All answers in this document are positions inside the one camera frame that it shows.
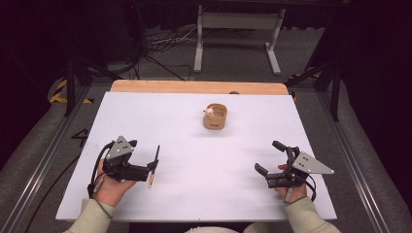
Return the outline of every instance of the metal rail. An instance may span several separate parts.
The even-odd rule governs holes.
[[[318,98],[320,100],[321,106],[324,112],[327,114],[327,120],[329,121],[333,132],[335,133],[341,149],[343,150],[343,159],[345,160],[346,166],[351,174],[352,180],[355,183],[355,187],[358,190],[360,199],[365,206],[366,212],[369,215],[370,221],[375,228],[375,232],[390,232],[388,225],[382,217],[382,214],[378,208],[378,205],[373,197],[367,182],[361,173],[361,168],[356,161],[354,153],[349,146],[349,143],[340,127],[339,122],[333,119],[333,116],[329,110],[329,102],[327,96],[324,92],[317,92]]]
[[[82,101],[86,98],[86,95],[89,91],[88,86],[81,86],[79,87],[79,93],[76,98],[76,103],[82,103]],[[63,137],[72,122],[74,116],[76,115],[78,109],[80,108],[80,104],[75,105],[71,114],[65,117],[59,124],[57,128],[57,132],[51,140],[49,147],[47,148],[43,158],[40,160],[39,165],[37,166],[36,170],[34,171],[33,175],[31,176],[29,182],[27,183],[24,191],[21,193],[20,197],[18,198],[15,207],[13,208],[12,212],[10,213],[6,223],[4,224],[3,228],[1,229],[2,233],[12,233],[16,232],[21,220],[23,219],[24,215],[26,214],[31,202],[33,201],[34,197],[36,196],[37,191],[40,188],[47,172],[49,171],[52,162],[55,158],[55,154],[58,152]]]

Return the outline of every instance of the metal leg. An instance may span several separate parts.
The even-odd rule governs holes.
[[[335,121],[339,121],[337,117],[337,106],[339,102],[340,75],[341,73],[339,69],[336,68],[336,74],[333,77],[332,96],[330,101],[330,112]]]
[[[82,64],[84,64],[85,66],[91,67],[93,69],[95,69],[96,71],[100,72],[101,74],[109,77],[112,80],[122,80],[122,77],[116,75],[115,73],[109,71],[106,68],[101,67],[100,65],[98,65],[97,63],[94,63],[91,60],[87,60],[82,56],[78,56],[78,60],[79,62],[81,62]]]
[[[194,57],[194,73],[200,73],[202,71],[202,56],[203,56],[203,40],[202,40],[202,20],[203,20],[203,7],[199,6],[197,17],[197,45],[196,55]]]
[[[66,63],[66,80],[67,80],[67,107],[65,117],[69,116],[76,105],[75,93],[75,61],[69,59]]]
[[[274,48],[275,48],[276,40],[278,39],[278,36],[279,36],[279,31],[282,26],[284,15],[285,15],[285,9],[280,10],[278,14],[278,19],[276,20],[275,26],[273,28],[272,41],[270,42],[270,44],[269,43],[265,44],[267,56],[269,57],[270,65],[272,66],[273,74],[275,75],[281,74],[281,68],[279,67],[278,60],[276,59]]]
[[[300,83],[303,80],[306,80],[306,79],[310,78],[311,76],[314,76],[314,75],[318,74],[321,71],[324,71],[324,69],[329,67],[329,65],[330,65],[329,63],[326,63],[326,64],[323,64],[319,67],[312,68],[312,69],[306,71],[305,73],[299,75],[298,77],[296,77],[292,80],[288,80],[287,82],[284,83],[284,85],[287,86],[287,87],[291,87],[291,86],[293,86],[297,83]]]

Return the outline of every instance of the yellow tape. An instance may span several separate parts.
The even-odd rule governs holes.
[[[291,96],[292,96],[293,101],[296,102],[296,101],[297,101],[297,94],[296,94],[296,92],[292,91]]]
[[[54,95],[51,97],[50,102],[58,102],[62,104],[67,104],[67,98],[60,98],[60,93],[63,90],[64,86],[67,85],[67,80],[66,78],[63,78],[63,80],[58,84],[57,88],[54,91]],[[94,102],[93,99],[85,99],[83,101],[84,104],[92,104]]]
[[[289,76],[289,79],[292,80],[292,79],[294,79],[294,78],[298,78],[298,77],[301,76],[301,75],[302,75],[302,74],[297,73],[297,74],[294,74],[294,75]],[[317,79],[318,77],[319,77],[319,73],[318,73],[318,74],[315,74],[315,75],[313,75],[313,76],[310,76],[309,78],[310,78],[310,79]]]

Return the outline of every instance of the gray carpet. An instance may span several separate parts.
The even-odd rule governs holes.
[[[265,39],[270,38],[266,32],[256,31],[247,37],[230,32],[211,32],[204,39],[202,72],[200,74],[191,72],[189,79],[191,81],[285,82],[290,75],[303,72],[322,32],[322,30],[314,29],[281,31],[275,47],[275,53],[282,70],[281,76],[272,74],[263,49]],[[188,41],[168,51],[151,53],[150,56],[164,65],[171,65],[168,67],[169,69],[187,79],[189,76],[187,66],[172,66],[192,66],[194,52],[195,42]],[[134,71],[122,75],[125,78],[134,77]],[[178,80],[168,71],[145,58],[142,58],[139,63],[139,77],[149,80]],[[333,130],[334,124],[330,122],[330,115],[322,105],[322,98],[329,98],[330,91],[316,93],[310,88],[312,82],[313,80],[307,80],[291,89],[296,92],[296,107],[314,153],[318,159],[328,164],[336,172],[333,176],[325,176],[326,185],[329,187],[330,197],[337,213],[337,220],[333,220],[332,223],[342,232],[377,232],[372,220],[373,216],[370,216],[370,212],[365,207],[364,200],[360,195],[360,188],[355,182],[356,179],[351,175],[345,159],[345,151]],[[53,181],[67,164],[82,151],[82,140],[72,139],[72,136],[83,129],[89,130],[91,128],[102,96],[105,91],[110,89],[110,85],[109,79],[96,78],[93,85],[86,89],[86,97],[92,98],[94,103],[80,104],[79,109],[71,116],[70,122],[66,122],[64,125],[66,131],[61,136],[61,144],[58,145],[53,154],[48,154],[48,157],[53,159],[51,167],[44,179],[39,181],[41,185],[34,198],[29,200],[28,209],[21,213],[22,218],[16,219],[16,232],[24,232],[36,207]],[[1,171],[1,226],[10,222],[8,217],[14,210],[18,198],[35,172],[37,165],[45,153],[50,150],[49,144],[58,133],[59,127],[61,129],[61,122],[67,119],[64,117],[64,113],[65,104],[53,103],[51,109],[21,142]],[[340,119],[338,126],[342,128],[358,162],[357,166],[362,170],[376,206],[379,207],[385,221],[386,227],[381,232],[412,232],[411,215],[386,174],[376,152],[364,135],[350,107],[344,85],[341,88],[338,114]],[[54,218],[73,169],[74,166],[64,174],[46,197],[30,226],[29,232],[62,232],[71,225],[71,222],[58,221]],[[275,222],[272,226],[274,232],[292,232],[287,222]],[[127,223],[112,222],[108,232],[120,233],[128,232],[128,230]]]

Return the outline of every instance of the metal stand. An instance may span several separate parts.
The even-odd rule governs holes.
[[[87,67],[91,67],[99,73],[111,78],[112,80],[121,80],[122,77],[117,76],[113,72],[101,67],[100,65],[87,60],[81,56],[72,57],[66,64],[66,79],[67,79],[67,108],[65,116],[67,117],[73,108],[76,106],[76,88],[75,79],[77,78],[80,85],[89,86],[93,82],[93,79],[87,70]]]
[[[325,91],[330,82],[333,81],[332,85],[332,95],[330,100],[330,112],[335,121],[339,121],[337,117],[337,106],[339,102],[339,88],[340,88],[340,77],[341,73],[339,66],[335,63],[326,63],[319,67],[312,68],[300,76],[295,76],[294,79],[285,82],[286,87],[291,87],[303,80],[306,80],[319,72],[322,72],[318,79],[316,80],[313,87],[316,91]]]
[[[273,74],[280,75],[278,60],[274,52],[276,40],[278,39],[284,18],[285,9],[279,11],[278,14],[234,14],[234,13],[207,13],[203,12],[203,7],[199,6],[197,17],[197,45],[196,55],[194,58],[193,71],[200,73],[202,70],[203,56],[203,28],[242,28],[242,29],[260,29],[272,30],[272,39],[270,43],[265,43],[267,56],[269,57],[270,65]]]

